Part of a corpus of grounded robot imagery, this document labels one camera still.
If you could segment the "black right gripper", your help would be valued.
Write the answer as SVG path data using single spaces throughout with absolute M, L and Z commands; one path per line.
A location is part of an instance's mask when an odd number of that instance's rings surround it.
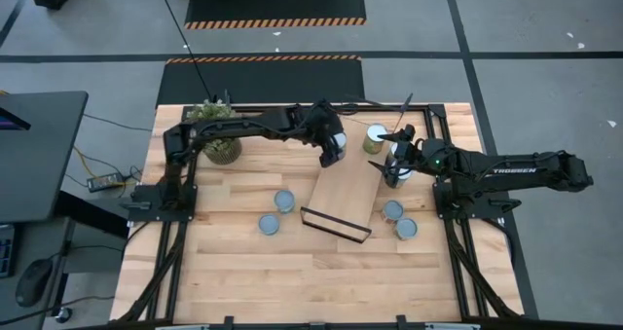
M 391 142 L 411 142 L 415 136 L 415 128 L 407 124 L 395 133 L 379 135 L 379 139 Z M 440 158 L 443 152 L 443 141 L 441 139 L 418 139 L 415 144 L 408 143 L 401 165 L 411 170 L 428 175 L 440 175 L 443 169 L 443 160 Z M 369 161 L 375 169 L 378 169 L 384 180 L 397 176 L 395 163 L 379 164 Z

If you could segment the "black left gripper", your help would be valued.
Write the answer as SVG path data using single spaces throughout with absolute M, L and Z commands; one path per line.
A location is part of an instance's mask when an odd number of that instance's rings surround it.
M 323 149 L 319 157 L 322 167 L 329 167 L 344 157 L 344 150 L 338 148 L 333 135 L 346 133 L 338 114 L 332 109 L 320 106 L 310 108 L 304 117 L 303 129 L 302 141 Z

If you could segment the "corn can yellow label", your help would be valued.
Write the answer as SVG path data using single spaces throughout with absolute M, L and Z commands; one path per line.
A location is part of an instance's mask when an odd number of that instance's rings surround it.
M 364 140 L 362 143 L 363 150 L 371 155 L 379 154 L 383 147 L 385 140 L 382 135 L 387 135 L 385 126 L 381 124 L 372 124 L 366 130 Z

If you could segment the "carrots can blue yellow label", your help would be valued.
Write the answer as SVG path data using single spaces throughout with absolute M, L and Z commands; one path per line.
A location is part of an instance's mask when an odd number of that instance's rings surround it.
M 397 150 L 398 144 L 393 143 L 389 152 L 385 157 L 385 169 L 386 174 L 384 175 L 384 180 L 386 186 L 392 189 L 400 188 L 413 174 L 413 172 L 409 168 L 399 168 L 390 170 L 391 167 L 397 165 L 397 160 L 395 158 L 395 152 Z

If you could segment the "tomatoes can red white label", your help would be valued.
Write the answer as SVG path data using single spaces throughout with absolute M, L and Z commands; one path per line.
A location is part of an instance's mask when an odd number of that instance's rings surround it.
M 394 223 L 404 215 L 403 205 L 395 200 L 387 201 L 381 211 L 382 218 L 386 223 Z

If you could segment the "mixed vegetables can white label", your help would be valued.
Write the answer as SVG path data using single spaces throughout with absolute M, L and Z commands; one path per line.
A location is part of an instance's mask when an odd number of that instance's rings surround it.
M 296 206 L 294 194 L 289 190 L 279 190 L 275 193 L 274 203 L 281 214 L 290 213 Z

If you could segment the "can with green dotted label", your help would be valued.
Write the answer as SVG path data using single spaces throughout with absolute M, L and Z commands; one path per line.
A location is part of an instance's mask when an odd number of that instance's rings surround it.
M 408 240 L 417 235 L 418 225 L 411 218 L 400 218 L 395 221 L 393 231 L 400 240 Z

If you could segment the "short teal can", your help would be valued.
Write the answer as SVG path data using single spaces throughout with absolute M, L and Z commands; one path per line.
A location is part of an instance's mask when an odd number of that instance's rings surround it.
M 262 234 L 272 236 L 279 230 L 279 218 L 274 214 L 262 215 L 258 221 L 258 227 Z

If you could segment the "black hazard-striped floor mat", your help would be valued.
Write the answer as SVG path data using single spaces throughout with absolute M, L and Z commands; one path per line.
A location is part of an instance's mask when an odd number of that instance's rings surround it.
M 190 0 L 190 30 L 363 25 L 364 0 Z
M 365 97 L 358 55 L 232 55 L 179 57 L 165 64 L 158 105 L 347 102 Z

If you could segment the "potted plant in ribbed pot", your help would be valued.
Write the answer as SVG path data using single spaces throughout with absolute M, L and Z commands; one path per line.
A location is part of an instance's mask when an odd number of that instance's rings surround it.
M 208 121 L 214 119 L 231 119 L 236 112 L 222 100 L 210 102 L 206 99 L 202 104 L 195 105 L 187 114 L 188 121 Z M 241 154 L 242 145 L 238 138 L 211 140 L 202 149 L 208 159 L 216 165 L 229 165 Z

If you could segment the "black power adapter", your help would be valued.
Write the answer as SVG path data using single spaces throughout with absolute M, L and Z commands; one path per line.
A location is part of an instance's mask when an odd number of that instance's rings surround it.
M 87 180 L 87 187 L 91 193 L 114 189 L 124 185 L 124 176 L 120 173 L 95 176 Z

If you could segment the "black desk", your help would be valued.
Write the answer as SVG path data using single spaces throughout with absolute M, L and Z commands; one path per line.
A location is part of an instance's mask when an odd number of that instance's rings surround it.
M 30 124 L 0 129 L 0 223 L 53 216 L 88 98 L 84 91 L 0 96 L 0 111 Z

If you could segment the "grey desk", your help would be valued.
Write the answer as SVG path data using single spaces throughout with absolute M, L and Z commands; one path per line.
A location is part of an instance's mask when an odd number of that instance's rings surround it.
M 41 311 L 58 306 L 62 300 L 67 275 L 64 258 L 59 254 L 72 239 L 75 224 L 69 218 L 22 224 L 18 231 L 17 256 L 13 275 L 0 278 L 0 330 L 40 330 L 53 312 Z M 53 256 L 53 267 L 42 298 L 32 307 L 18 305 L 15 293 L 27 267 L 39 259 Z

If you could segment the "laptop with lit screen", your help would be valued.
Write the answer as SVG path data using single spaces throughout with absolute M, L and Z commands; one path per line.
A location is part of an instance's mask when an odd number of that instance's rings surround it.
M 29 130 L 31 124 L 0 107 L 0 130 Z

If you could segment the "black computer mouse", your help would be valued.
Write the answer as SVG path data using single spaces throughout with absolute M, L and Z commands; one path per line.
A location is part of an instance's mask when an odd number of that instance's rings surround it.
M 16 302 L 20 307 L 30 308 L 41 300 L 53 266 L 51 259 L 38 259 L 26 268 L 15 292 Z

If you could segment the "black keyboard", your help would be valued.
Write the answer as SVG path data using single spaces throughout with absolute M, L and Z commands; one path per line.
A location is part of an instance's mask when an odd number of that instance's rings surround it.
M 9 277 L 13 273 L 16 229 L 12 224 L 0 225 L 0 278 Z

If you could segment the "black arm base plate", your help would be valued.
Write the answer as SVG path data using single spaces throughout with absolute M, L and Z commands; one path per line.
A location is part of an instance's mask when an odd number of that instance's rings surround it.
M 123 203 L 129 221 L 189 222 L 195 216 L 198 187 L 182 184 L 169 190 L 165 183 L 137 186 Z
M 502 216 L 502 204 L 497 203 L 492 195 L 481 198 L 452 199 L 450 183 L 434 183 L 432 186 L 436 212 L 440 219 L 484 219 Z

